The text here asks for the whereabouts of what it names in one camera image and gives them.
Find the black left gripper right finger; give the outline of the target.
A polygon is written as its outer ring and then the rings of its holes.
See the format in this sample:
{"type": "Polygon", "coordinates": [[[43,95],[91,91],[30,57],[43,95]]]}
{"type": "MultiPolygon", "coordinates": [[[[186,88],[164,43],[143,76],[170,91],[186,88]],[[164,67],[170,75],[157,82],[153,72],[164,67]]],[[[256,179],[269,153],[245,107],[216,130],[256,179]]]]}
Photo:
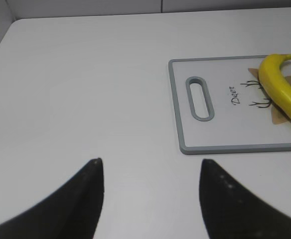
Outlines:
{"type": "Polygon", "coordinates": [[[212,159],[201,163],[199,202],[211,239],[291,239],[291,217],[261,200],[212,159]]]}

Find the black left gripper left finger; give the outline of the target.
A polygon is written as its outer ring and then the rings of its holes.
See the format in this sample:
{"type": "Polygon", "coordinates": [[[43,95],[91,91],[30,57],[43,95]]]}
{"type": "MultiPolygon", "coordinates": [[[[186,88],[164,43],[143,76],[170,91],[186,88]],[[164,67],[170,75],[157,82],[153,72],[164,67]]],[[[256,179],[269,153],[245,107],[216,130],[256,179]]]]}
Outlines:
{"type": "Polygon", "coordinates": [[[47,198],[0,224],[0,239],[91,239],[103,200],[103,162],[92,159],[47,198]]]}

